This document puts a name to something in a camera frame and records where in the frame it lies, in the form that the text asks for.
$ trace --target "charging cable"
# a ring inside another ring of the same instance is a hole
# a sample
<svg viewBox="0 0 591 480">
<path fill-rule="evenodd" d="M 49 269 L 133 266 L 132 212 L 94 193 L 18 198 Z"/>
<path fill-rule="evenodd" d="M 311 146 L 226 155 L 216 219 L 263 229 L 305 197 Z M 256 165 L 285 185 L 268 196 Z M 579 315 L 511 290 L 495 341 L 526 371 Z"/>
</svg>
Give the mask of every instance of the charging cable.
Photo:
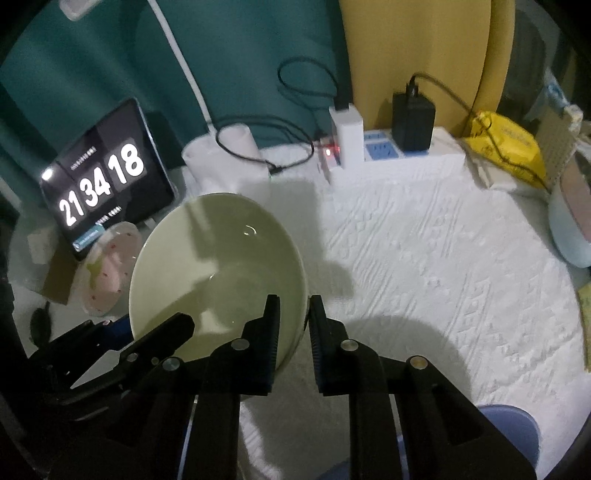
<svg viewBox="0 0 591 480">
<path fill-rule="evenodd" d="M 317 66 L 318 68 L 324 70 L 332 80 L 333 85 L 335 86 L 335 93 L 328 93 L 328 92 L 318 92 L 316 90 L 307 90 L 303 88 L 299 88 L 287 83 L 283 79 L 283 75 L 281 72 L 285 67 L 288 65 L 292 65 L 294 63 L 310 63 L 312 65 Z M 290 57 L 284 61 L 282 61 L 279 66 L 277 67 L 277 79 L 279 83 L 282 84 L 286 89 L 291 90 L 292 92 L 299 93 L 301 95 L 311 96 L 311 97 L 320 97 L 320 98 L 330 98 L 333 100 L 335 105 L 335 110 L 347 110 L 349 108 L 349 99 L 345 97 L 342 92 L 342 89 L 339 87 L 339 82 L 336 79 L 334 73 L 330 71 L 330 69 L 322 62 L 307 56 L 298 56 L 298 57 Z"/>
<path fill-rule="evenodd" d="M 199 108 L 201 109 L 201 113 L 203 115 L 203 118 L 205 119 L 205 122 L 207 123 L 207 128 L 209 130 L 209 133 L 211 135 L 215 136 L 216 143 L 219 145 L 219 147 L 222 150 L 226 151 L 227 153 L 229 153 L 230 155 L 232 155 L 235 158 L 239 158 L 240 160 L 257 162 L 257 163 L 265 163 L 269 167 L 270 175 L 275 175 L 275 174 L 281 173 L 286 168 L 292 168 L 292 167 L 297 167 L 299 165 L 302 165 L 302 164 L 306 163 L 309 159 L 311 159 L 312 156 L 314 156 L 314 141 L 310 138 L 309 135 L 306 134 L 306 132 L 304 132 L 304 130 L 302 128 L 298 127 L 295 123 L 293 123 L 285 118 L 275 116 L 275 115 L 237 115 L 237 116 L 226 116 L 223 118 L 219 118 L 215 122 L 213 122 L 212 116 L 209 113 L 209 109 L 207 108 L 207 104 L 205 103 L 205 98 L 203 97 L 203 94 L 201 93 L 199 85 L 197 85 L 197 82 L 195 81 L 195 77 L 193 76 L 191 69 L 189 68 L 189 65 L 187 64 L 187 61 L 185 60 L 183 53 L 181 52 L 181 49 L 178 46 L 176 39 L 174 38 L 174 34 L 173 34 L 172 30 L 170 29 L 168 21 L 166 20 L 166 17 L 164 16 L 162 10 L 160 9 L 158 2 L 156 0 L 148 0 L 148 3 L 150 5 L 150 7 L 152 8 L 152 11 L 154 12 L 154 15 L 156 16 L 156 19 L 158 20 L 158 23 L 160 23 L 160 27 L 162 28 L 162 31 L 164 32 L 164 35 L 166 36 L 166 40 L 168 41 L 168 45 L 172 49 L 172 51 L 174 53 L 174 57 L 177 59 L 178 65 L 181 67 L 181 69 L 185 75 L 185 78 L 187 79 L 187 81 L 191 87 L 191 90 L 193 91 L 193 94 L 194 94 L 195 98 L 197 99 L 197 103 L 199 104 Z M 321 68 L 323 68 L 326 72 L 328 72 L 328 74 L 330 75 L 330 78 L 332 79 L 333 83 L 335 84 L 335 86 L 337 88 L 337 94 L 335 96 L 328 95 L 328 94 L 324 95 L 322 93 L 319 94 L 318 92 L 311 92 L 309 90 L 297 89 L 296 87 L 285 84 L 285 82 L 283 82 L 283 79 L 281 77 L 281 69 L 283 67 L 285 67 L 286 65 L 289 65 L 291 63 L 295 63 L 297 61 L 307 61 L 310 63 L 314 63 L 314 64 L 320 66 Z M 321 64 L 321 62 L 319 62 L 315 59 L 311 59 L 309 57 L 292 57 L 290 59 L 287 59 L 285 62 L 283 62 L 280 65 L 279 69 L 277 70 L 277 76 L 279 77 L 279 81 L 282 83 L 282 85 L 284 85 L 286 88 L 288 88 L 290 90 L 294 90 L 296 92 L 303 93 L 305 95 L 316 95 L 316 96 L 327 96 L 328 95 L 330 98 L 334 97 L 335 98 L 335 106 L 337 105 L 337 103 L 339 101 L 338 99 L 340 97 L 339 97 L 339 91 L 338 91 L 338 82 L 336 81 L 335 76 L 325 65 Z M 225 145 L 223 145 L 220 142 L 219 131 L 217 131 L 215 125 L 217 125 L 218 128 L 223 128 L 223 127 L 226 127 L 226 126 L 231 125 L 233 123 L 239 123 L 239 122 L 246 123 L 249 125 L 258 125 L 261 127 L 270 127 L 270 128 L 278 129 L 278 130 L 284 132 L 286 135 L 290 135 L 292 138 L 295 138 L 299 142 L 308 143 L 308 145 L 310 146 L 310 153 L 308 154 L 308 156 L 306 156 L 305 158 L 303 158 L 301 160 L 293 162 L 289 165 L 282 166 L 282 165 L 275 165 L 274 163 L 272 163 L 268 160 L 264 160 L 262 158 L 246 157 L 244 155 L 240 155 L 236 152 L 233 152 L 232 150 L 230 150 L 228 147 L 226 147 Z"/>
<path fill-rule="evenodd" d="M 540 184 L 545 188 L 545 190 L 548 193 L 550 193 L 550 189 L 546 185 L 545 181 L 536 172 L 534 172 L 531 168 L 526 167 L 525 165 L 519 165 L 518 163 L 512 162 L 511 160 L 506 158 L 501 153 L 501 150 L 499 149 L 499 146 L 496 144 L 494 137 L 489 132 L 489 128 L 491 127 L 491 125 L 488 125 L 488 127 L 487 127 L 484 124 L 484 122 L 482 121 L 482 119 L 474 113 L 474 110 L 464 100 L 462 100 L 456 93 L 454 93 L 454 91 L 451 88 L 449 88 L 447 85 L 445 85 L 445 83 L 443 83 L 441 80 L 436 79 L 435 77 L 433 77 L 432 75 L 429 75 L 428 73 L 424 73 L 424 72 L 414 73 L 410 79 L 410 82 L 408 82 L 408 85 L 407 85 L 407 95 L 417 96 L 418 86 L 416 85 L 416 81 L 415 81 L 416 79 L 426 80 L 426 81 L 432 83 L 433 85 L 439 87 L 446 94 L 448 94 L 451 99 L 453 99 L 456 103 L 458 103 L 466 111 L 466 113 L 468 114 L 468 118 L 474 117 L 476 119 L 476 121 L 480 124 L 480 126 L 486 132 L 486 135 L 490 139 L 492 146 L 495 147 L 496 154 L 499 156 L 499 158 L 501 159 L 501 161 L 503 163 L 509 165 L 510 167 L 518 168 L 524 172 L 527 172 L 536 181 L 540 182 Z"/>
</svg>

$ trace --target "ceramic bowl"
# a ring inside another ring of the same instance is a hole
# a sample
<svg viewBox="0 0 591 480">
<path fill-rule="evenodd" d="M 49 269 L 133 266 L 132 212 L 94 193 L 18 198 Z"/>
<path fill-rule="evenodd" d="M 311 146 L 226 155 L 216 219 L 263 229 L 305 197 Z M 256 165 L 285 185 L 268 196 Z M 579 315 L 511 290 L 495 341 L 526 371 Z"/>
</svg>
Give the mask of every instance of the ceramic bowl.
<svg viewBox="0 0 591 480">
<path fill-rule="evenodd" d="M 195 332 L 176 355 L 210 355 L 262 316 L 268 294 L 281 299 L 277 367 L 299 343 L 307 309 L 304 268 L 275 218 L 236 194 L 214 193 L 168 214 L 145 243 L 133 272 L 129 316 L 138 339 L 182 312 Z"/>
</svg>

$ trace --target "white power strip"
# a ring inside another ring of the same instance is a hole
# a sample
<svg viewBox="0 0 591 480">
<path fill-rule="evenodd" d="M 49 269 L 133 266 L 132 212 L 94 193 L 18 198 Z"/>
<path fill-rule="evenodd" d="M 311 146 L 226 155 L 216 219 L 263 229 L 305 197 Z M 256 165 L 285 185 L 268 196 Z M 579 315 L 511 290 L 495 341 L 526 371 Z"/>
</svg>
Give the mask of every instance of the white power strip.
<svg viewBox="0 0 591 480">
<path fill-rule="evenodd" d="M 332 144 L 322 146 L 320 164 L 331 185 L 347 185 L 367 180 L 403 180 L 414 176 L 417 167 L 424 173 L 433 170 L 463 168 L 466 153 L 456 140 L 442 127 L 433 129 L 431 147 L 424 152 L 402 152 L 392 140 L 389 131 L 364 132 L 364 155 L 362 162 L 354 167 L 343 168 Z"/>
</svg>

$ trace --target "white cable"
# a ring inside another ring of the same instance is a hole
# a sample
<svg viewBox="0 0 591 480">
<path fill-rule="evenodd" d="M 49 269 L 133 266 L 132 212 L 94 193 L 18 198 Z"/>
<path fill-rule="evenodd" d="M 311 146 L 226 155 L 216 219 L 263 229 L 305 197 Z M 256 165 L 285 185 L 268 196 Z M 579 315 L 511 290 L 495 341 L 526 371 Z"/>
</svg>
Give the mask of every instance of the white cable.
<svg viewBox="0 0 591 480">
<path fill-rule="evenodd" d="M 160 6 L 158 5 L 158 2 L 156 0 L 148 0 L 148 3 L 150 4 L 150 7 L 152 7 L 152 11 L 154 12 L 154 15 L 156 15 L 156 19 L 160 23 L 160 27 L 162 27 L 162 31 L 164 32 L 164 35 L 166 35 L 166 40 L 168 40 L 168 44 L 170 45 L 170 48 L 172 49 L 174 56 L 177 59 L 178 64 L 183 69 L 183 73 L 185 74 L 185 77 L 187 78 L 187 81 L 188 81 L 189 85 L 191 86 L 191 90 L 193 91 L 193 94 L 195 95 L 195 98 L 197 99 L 197 103 L 199 103 L 199 108 L 201 109 L 201 113 L 203 114 L 203 118 L 205 119 L 205 121 L 207 123 L 207 128 L 209 128 L 209 132 L 212 135 L 215 135 L 216 129 L 212 124 L 212 116 L 209 114 L 209 110 L 207 109 L 207 105 L 205 104 L 205 99 L 203 98 L 201 90 L 199 89 L 199 85 L 197 85 L 197 82 L 195 81 L 195 78 L 193 77 L 193 74 L 191 73 L 191 69 L 189 68 L 189 65 L 187 64 L 187 61 L 183 57 L 181 49 L 178 47 L 178 43 L 177 43 L 176 39 L 174 38 L 173 31 L 170 30 L 170 26 L 168 26 L 168 22 L 166 21 L 166 17 L 162 13 L 162 10 L 160 10 Z"/>
</svg>

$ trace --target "black cable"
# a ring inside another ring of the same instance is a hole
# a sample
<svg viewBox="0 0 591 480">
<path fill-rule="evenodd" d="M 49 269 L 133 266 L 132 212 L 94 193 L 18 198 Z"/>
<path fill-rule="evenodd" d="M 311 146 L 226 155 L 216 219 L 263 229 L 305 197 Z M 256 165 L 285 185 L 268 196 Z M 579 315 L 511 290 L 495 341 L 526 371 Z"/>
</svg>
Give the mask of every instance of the black cable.
<svg viewBox="0 0 591 480">
<path fill-rule="evenodd" d="M 435 77 L 429 75 L 428 73 L 424 73 L 424 72 L 414 73 L 410 79 L 410 82 L 409 82 L 409 86 L 410 86 L 409 90 L 410 91 L 415 91 L 415 79 L 417 79 L 417 78 L 427 80 L 428 82 L 431 82 L 432 84 L 438 86 L 441 90 L 446 92 L 456 103 L 461 105 L 462 108 L 467 112 L 469 117 L 473 116 L 476 119 L 476 121 L 480 124 L 482 129 L 486 132 L 493 147 L 495 147 L 496 154 L 499 155 L 499 158 L 501 159 L 501 161 L 503 163 L 506 163 L 507 165 L 509 165 L 513 168 L 518 168 L 522 171 L 527 172 L 528 174 L 530 174 L 534 178 L 534 180 L 540 182 L 540 184 L 544 187 L 544 189 L 548 193 L 551 193 L 550 189 L 547 187 L 545 181 L 536 172 L 534 172 L 531 168 L 526 167 L 525 165 L 519 165 L 518 163 L 514 163 L 511 160 L 509 160 L 508 158 L 503 156 L 503 154 L 501 153 L 501 151 L 499 149 L 499 146 L 496 144 L 494 137 L 489 132 L 489 128 L 492 126 L 492 123 L 487 127 L 484 124 L 484 122 L 481 120 L 481 118 L 474 113 L 474 110 L 464 100 L 462 100 L 458 95 L 456 95 L 454 93 L 454 91 L 451 90 L 451 88 L 449 88 L 447 85 L 445 85 L 441 80 L 436 79 Z"/>
<path fill-rule="evenodd" d="M 312 65 L 316 65 L 318 68 L 321 68 L 322 70 L 324 70 L 330 77 L 330 80 L 332 80 L 333 85 L 335 86 L 335 92 L 334 93 L 327 93 L 327 92 L 318 92 L 316 90 L 305 90 L 303 88 L 299 88 L 299 87 L 295 87 L 293 85 L 290 85 L 289 83 L 287 83 L 282 75 L 281 75 L 281 71 L 287 67 L 288 65 L 291 65 L 292 63 L 311 63 Z M 305 56 L 300 56 L 300 57 L 290 57 L 284 61 L 282 61 L 279 66 L 277 67 L 277 79 L 279 80 L 279 83 L 282 84 L 285 88 L 287 88 L 288 90 L 292 90 L 293 92 L 297 92 L 300 93 L 302 95 L 307 95 L 307 96 L 312 96 L 312 97 L 322 97 L 322 98 L 330 98 L 333 99 L 335 98 L 338 93 L 339 93 L 339 82 L 337 82 L 335 74 L 332 73 L 330 71 L 330 69 L 324 65 L 322 62 L 312 58 L 312 57 L 305 57 Z"/>
<path fill-rule="evenodd" d="M 324 70 L 329 75 L 330 80 L 332 80 L 332 83 L 335 86 L 335 92 L 329 93 L 329 92 L 318 92 L 317 90 L 306 90 L 306 89 L 299 88 L 299 87 L 296 87 L 294 85 L 287 83 L 283 79 L 281 72 L 283 71 L 283 69 L 285 67 L 287 67 L 288 65 L 291 65 L 293 63 L 310 63 L 310 64 L 315 65 L 318 68 Z M 277 79 L 279 80 L 280 84 L 282 84 L 286 89 L 291 90 L 292 92 L 296 92 L 301 95 L 307 95 L 307 96 L 312 96 L 312 97 L 332 99 L 333 103 L 335 105 L 335 110 L 347 110 L 347 108 L 349 108 L 349 103 L 350 103 L 349 100 L 350 99 L 346 98 L 345 95 L 343 94 L 341 88 L 339 87 L 339 82 L 336 79 L 335 74 L 332 73 L 330 68 L 328 68 L 324 63 L 316 60 L 315 58 L 307 57 L 307 56 L 299 56 L 299 57 L 290 57 L 290 58 L 282 61 L 279 64 L 279 66 L 277 67 Z"/>
<path fill-rule="evenodd" d="M 222 142 L 220 142 L 220 130 L 224 127 L 228 127 L 235 123 L 244 123 L 246 125 L 257 125 L 259 127 L 268 127 L 268 128 L 275 128 L 277 130 L 282 131 L 283 133 L 290 135 L 295 140 L 300 142 L 306 142 L 310 146 L 310 153 L 306 158 L 302 158 L 301 160 L 295 161 L 290 163 L 289 165 L 275 165 L 274 163 L 265 160 L 263 158 L 255 158 L 255 157 L 247 157 L 245 155 L 240 155 L 236 152 L 233 152 L 228 147 L 226 147 Z M 264 163 L 269 167 L 270 175 L 276 175 L 281 173 L 282 171 L 297 167 L 298 165 L 302 165 L 306 163 L 309 159 L 314 156 L 314 141 L 310 138 L 310 136 L 300 127 L 298 127 L 295 123 L 282 118 L 276 115 L 234 115 L 234 116 L 224 116 L 221 118 L 216 119 L 213 124 L 217 129 L 216 133 L 216 143 L 219 147 L 229 153 L 231 156 L 239 158 L 240 160 L 251 161 L 255 163 Z"/>
<path fill-rule="evenodd" d="M 332 83 L 335 86 L 335 89 L 336 89 L 335 93 L 318 92 L 316 90 L 306 90 L 306 89 L 302 89 L 302 88 L 299 88 L 299 87 L 296 87 L 294 85 L 287 83 L 283 79 L 281 72 L 283 71 L 283 69 L 285 67 L 287 67 L 288 65 L 292 65 L 294 63 L 310 63 L 310 64 L 315 65 L 318 68 L 324 70 L 329 75 L 330 80 L 332 81 Z M 291 91 L 299 93 L 301 95 L 333 99 L 333 101 L 335 103 L 336 110 L 343 110 L 343 109 L 347 109 L 349 107 L 348 99 L 344 99 L 340 93 L 339 82 L 337 81 L 335 74 L 332 73 L 330 71 L 330 69 L 325 64 L 323 64 L 322 62 L 320 62 L 312 57 L 307 57 L 307 56 L 290 57 L 290 58 L 282 61 L 279 64 L 279 66 L 277 67 L 277 79 L 279 80 L 279 83 L 281 85 L 283 85 L 283 87 L 285 87 L 287 90 L 291 90 Z M 298 161 L 293 162 L 289 165 L 283 166 L 283 165 L 275 165 L 274 163 L 272 163 L 268 160 L 264 160 L 262 158 L 246 157 L 244 155 L 240 155 L 236 152 L 233 152 L 228 147 L 226 147 L 224 144 L 222 144 L 222 142 L 220 142 L 220 130 L 224 127 L 232 125 L 233 123 L 240 123 L 240 122 L 245 123 L 247 125 L 257 125 L 259 127 L 270 127 L 270 128 L 275 128 L 277 130 L 280 130 L 283 133 L 292 136 L 292 138 L 294 138 L 300 142 L 308 143 L 308 145 L 310 146 L 310 154 L 306 158 L 302 158 L 301 160 L 298 160 Z M 271 175 L 281 173 L 282 171 L 286 170 L 287 168 L 293 168 L 293 167 L 297 167 L 298 165 L 302 165 L 302 164 L 306 163 L 309 159 L 311 159 L 312 156 L 314 156 L 315 149 L 314 149 L 313 139 L 310 138 L 310 136 L 308 134 L 306 134 L 306 132 L 302 128 L 298 127 L 295 123 L 293 123 L 285 118 L 282 118 L 280 116 L 276 116 L 276 115 L 225 116 L 223 118 L 216 119 L 213 122 L 213 124 L 217 129 L 216 143 L 219 145 L 219 147 L 223 151 L 229 153 L 233 157 L 239 158 L 240 160 L 251 161 L 251 162 L 256 162 L 256 163 L 264 163 L 269 167 L 269 173 Z M 301 134 L 301 136 L 298 137 L 294 132 L 298 132 L 299 134 Z"/>
</svg>

